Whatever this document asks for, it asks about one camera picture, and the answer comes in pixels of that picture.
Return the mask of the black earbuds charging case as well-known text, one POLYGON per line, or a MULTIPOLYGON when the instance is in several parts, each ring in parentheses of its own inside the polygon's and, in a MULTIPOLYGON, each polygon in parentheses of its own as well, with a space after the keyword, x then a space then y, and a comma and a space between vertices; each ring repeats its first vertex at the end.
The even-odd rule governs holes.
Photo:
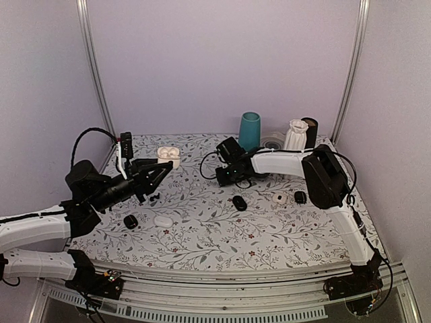
POLYGON ((234 196, 232 198, 232 203, 237 211, 246 211, 247 209, 247 203, 241 196, 234 196))

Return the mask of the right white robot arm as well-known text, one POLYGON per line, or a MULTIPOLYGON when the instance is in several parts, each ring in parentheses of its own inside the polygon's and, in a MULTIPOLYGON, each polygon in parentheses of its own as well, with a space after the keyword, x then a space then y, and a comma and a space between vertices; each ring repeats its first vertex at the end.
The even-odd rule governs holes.
POLYGON ((349 252, 353 267, 363 267, 348 279, 353 293, 363 293, 374 283, 374 273, 365 266, 380 264, 380 254, 366 237, 366 228, 354 209, 353 188, 328 145, 311 151, 282 151, 254 148, 245 151, 229 137, 216 147, 226 167, 215 170, 220 186, 227 186, 263 174, 281 174, 303 178, 311 203, 334 222, 349 252))

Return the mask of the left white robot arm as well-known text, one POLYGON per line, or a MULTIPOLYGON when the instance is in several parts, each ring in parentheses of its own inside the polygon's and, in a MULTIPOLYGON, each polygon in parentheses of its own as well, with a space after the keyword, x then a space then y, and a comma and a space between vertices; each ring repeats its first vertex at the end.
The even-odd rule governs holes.
POLYGON ((100 214, 136 196, 143 202, 173 169, 173 161, 136 159, 124 174, 100 174, 89 160, 72 166, 65 181, 72 198, 50 209, 1 218, 1 277, 60 278, 84 291, 100 286, 101 275, 81 250, 58 254, 24 252, 21 246, 54 239, 85 236, 101 222, 100 214))

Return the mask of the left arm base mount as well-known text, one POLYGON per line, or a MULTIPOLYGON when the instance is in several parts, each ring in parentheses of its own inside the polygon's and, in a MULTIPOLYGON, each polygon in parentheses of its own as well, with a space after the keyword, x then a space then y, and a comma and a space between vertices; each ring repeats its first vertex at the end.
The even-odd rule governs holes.
POLYGON ((104 273, 97 273, 83 251, 68 250, 67 253, 72 257, 76 269, 72 279, 65 281, 67 288, 103 298, 120 299, 125 282, 120 271, 109 269, 104 273))

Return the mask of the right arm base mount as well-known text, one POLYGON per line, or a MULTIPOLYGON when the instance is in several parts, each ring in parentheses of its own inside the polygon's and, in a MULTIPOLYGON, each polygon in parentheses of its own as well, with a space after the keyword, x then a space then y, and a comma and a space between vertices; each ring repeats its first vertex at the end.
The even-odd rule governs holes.
POLYGON ((352 264, 351 274, 327 279, 323 291, 330 300, 336 300, 381 289, 383 282, 378 269, 382 261, 381 255, 375 254, 365 265, 352 264))

